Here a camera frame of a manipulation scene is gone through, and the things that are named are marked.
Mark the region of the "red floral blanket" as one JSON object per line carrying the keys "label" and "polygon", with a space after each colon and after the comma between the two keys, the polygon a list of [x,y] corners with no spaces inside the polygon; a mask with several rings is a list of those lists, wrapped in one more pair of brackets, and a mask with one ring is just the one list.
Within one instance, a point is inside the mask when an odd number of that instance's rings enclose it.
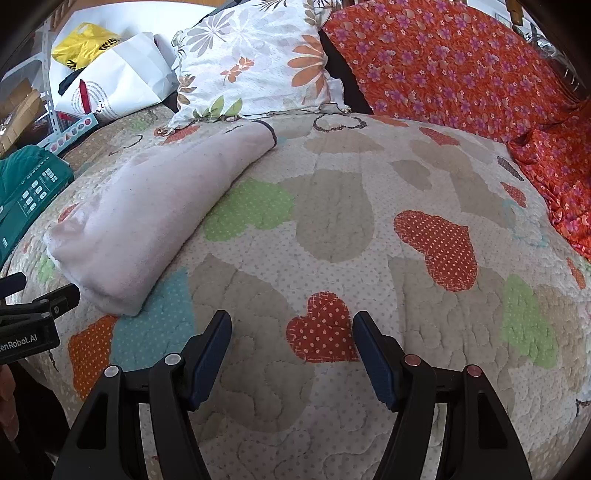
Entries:
{"label": "red floral blanket", "polygon": [[491,16],[454,1],[366,1],[325,23],[355,110],[504,143],[555,230],[590,253],[590,104]]}

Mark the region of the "white floral pillow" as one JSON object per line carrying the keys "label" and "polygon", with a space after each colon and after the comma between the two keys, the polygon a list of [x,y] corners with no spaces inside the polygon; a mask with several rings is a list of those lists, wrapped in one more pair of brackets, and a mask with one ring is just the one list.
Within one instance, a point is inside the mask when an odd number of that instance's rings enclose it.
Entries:
{"label": "white floral pillow", "polygon": [[280,112],[346,110],[320,31],[339,1],[242,1],[178,31],[177,111],[167,128]]}

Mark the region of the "colourful dots box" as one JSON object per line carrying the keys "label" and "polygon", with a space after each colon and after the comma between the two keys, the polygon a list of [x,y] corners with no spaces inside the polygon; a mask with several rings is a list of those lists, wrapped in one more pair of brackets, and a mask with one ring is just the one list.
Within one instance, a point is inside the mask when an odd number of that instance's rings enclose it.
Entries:
{"label": "colourful dots box", "polygon": [[98,120],[95,115],[89,113],[79,120],[75,121],[65,130],[51,133],[38,143],[38,146],[55,155],[61,154],[64,150],[71,147],[74,143],[82,140],[85,135],[90,133],[98,126]]}

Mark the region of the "white paper bag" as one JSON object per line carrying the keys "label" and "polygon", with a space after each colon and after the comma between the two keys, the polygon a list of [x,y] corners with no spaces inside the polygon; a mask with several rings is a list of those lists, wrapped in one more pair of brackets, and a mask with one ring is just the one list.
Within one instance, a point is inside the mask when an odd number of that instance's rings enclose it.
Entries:
{"label": "white paper bag", "polygon": [[176,87],[153,34],[141,32],[90,63],[54,105],[63,113],[91,113],[98,122],[109,123],[161,103]]}

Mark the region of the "white metal shelf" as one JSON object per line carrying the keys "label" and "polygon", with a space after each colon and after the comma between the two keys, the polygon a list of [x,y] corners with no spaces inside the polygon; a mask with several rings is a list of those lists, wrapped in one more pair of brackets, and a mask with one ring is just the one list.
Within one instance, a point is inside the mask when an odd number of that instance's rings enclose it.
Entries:
{"label": "white metal shelf", "polygon": [[1,156],[21,144],[47,146],[60,133],[51,95],[49,67],[55,34],[46,20],[32,37],[28,58],[1,80]]}

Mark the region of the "patchwork heart quilt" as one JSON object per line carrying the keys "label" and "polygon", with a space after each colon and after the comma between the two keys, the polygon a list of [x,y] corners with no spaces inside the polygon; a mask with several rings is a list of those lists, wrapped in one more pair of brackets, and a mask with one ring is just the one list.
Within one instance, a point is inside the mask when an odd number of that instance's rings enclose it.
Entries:
{"label": "patchwork heart quilt", "polygon": [[151,366],[216,310],[232,338],[190,414],[215,479],[370,479],[394,415],[356,350],[369,312],[435,367],[479,365],[536,479],[570,475],[590,421],[590,265],[499,143],[369,115],[280,115],[134,317],[87,301],[15,371],[5,479],[47,479],[100,373]]}

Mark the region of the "pale pink garment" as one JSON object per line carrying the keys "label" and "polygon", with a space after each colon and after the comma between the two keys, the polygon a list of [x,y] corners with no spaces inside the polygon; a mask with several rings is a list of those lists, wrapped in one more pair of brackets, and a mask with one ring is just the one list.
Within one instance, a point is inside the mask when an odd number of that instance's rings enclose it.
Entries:
{"label": "pale pink garment", "polygon": [[256,120],[134,156],[45,234],[49,257],[99,310],[137,315],[201,220],[276,142]]}

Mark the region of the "yellow plastic bag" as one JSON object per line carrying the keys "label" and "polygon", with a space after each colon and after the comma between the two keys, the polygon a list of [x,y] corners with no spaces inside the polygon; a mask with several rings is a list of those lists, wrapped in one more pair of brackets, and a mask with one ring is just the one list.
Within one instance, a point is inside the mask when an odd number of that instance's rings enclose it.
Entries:
{"label": "yellow plastic bag", "polygon": [[79,70],[121,42],[120,35],[99,25],[84,22],[52,49],[51,56],[71,70]]}

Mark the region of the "teal cloth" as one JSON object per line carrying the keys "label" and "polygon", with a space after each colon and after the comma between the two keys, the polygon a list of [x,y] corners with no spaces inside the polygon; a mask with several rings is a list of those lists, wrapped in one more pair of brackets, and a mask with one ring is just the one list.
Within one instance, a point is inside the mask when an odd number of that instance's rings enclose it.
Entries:
{"label": "teal cloth", "polygon": [[36,145],[27,145],[1,160],[1,186],[14,189],[38,164],[49,159],[51,153]]}

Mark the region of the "teal green box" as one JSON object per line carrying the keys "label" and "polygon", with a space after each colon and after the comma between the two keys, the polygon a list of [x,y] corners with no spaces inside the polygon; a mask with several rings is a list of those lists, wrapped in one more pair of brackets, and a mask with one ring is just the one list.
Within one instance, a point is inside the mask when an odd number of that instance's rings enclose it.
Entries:
{"label": "teal green box", "polygon": [[73,180],[71,167],[51,153],[14,189],[1,186],[1,265],[39,215]]}

